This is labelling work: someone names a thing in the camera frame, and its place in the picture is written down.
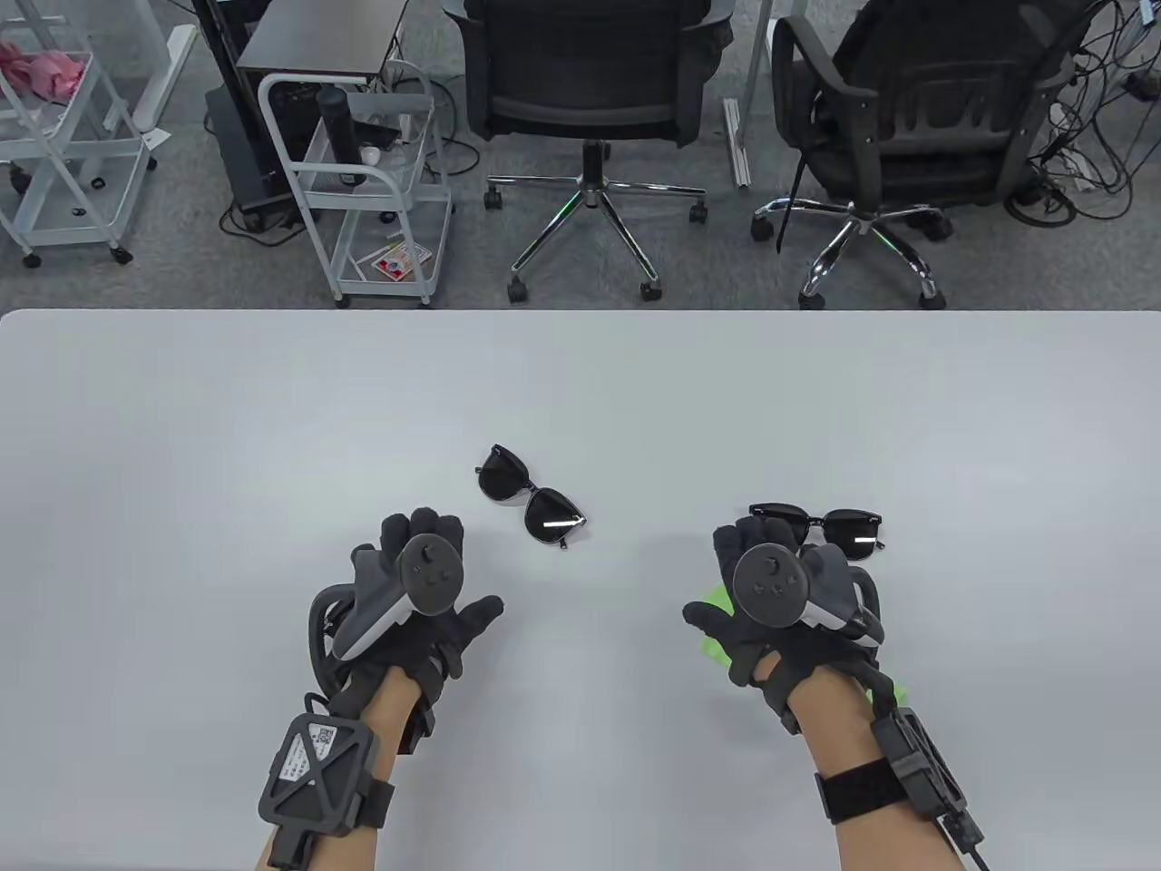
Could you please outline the person's left hand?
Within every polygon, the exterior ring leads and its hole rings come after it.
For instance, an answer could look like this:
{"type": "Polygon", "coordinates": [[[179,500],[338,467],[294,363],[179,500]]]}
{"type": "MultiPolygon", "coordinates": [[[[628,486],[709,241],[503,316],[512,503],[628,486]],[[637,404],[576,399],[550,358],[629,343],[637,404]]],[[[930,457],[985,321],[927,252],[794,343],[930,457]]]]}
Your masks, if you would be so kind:
{"type": "Polygon", "coordinates": [[[461,679],[467,648],[504,612],[496,593],[460,604],[464,528],[456,514],[419,508],[389,514],[377,544],[351,552],[354,577],[317,593],[310,656],[329,713],[365,715],[390,672],[417,688],[404,743],[428,737],[447,681],[461,679]]]}

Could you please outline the person's right hand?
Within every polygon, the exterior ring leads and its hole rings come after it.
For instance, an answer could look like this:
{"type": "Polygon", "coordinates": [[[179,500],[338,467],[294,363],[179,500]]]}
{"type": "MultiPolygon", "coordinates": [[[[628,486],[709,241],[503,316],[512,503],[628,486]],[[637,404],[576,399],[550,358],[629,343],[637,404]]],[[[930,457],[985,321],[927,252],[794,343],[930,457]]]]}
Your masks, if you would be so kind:
{"type": "Polygon", "coordinates": [[[717,527],[713,544],[729,605],[688,602],[682,611],[683,619],[721,647],[729,658],[730,681],[737,686],[759,688],[767,708],[776,713],[784,729],[796,735],[801,724],[789,705],[789,697],[800,684],[824,667],[842,674],[846,674],[851,664],[875,667],[877,656],[832,631],[810,628],[800,621],[772,628],[744,612],[737,598],[741,588],[735,580],[737,566],[747,552],[767,544],[785,547],[796,555],[787,523],[747,514],[734,525],[717,527]]]}

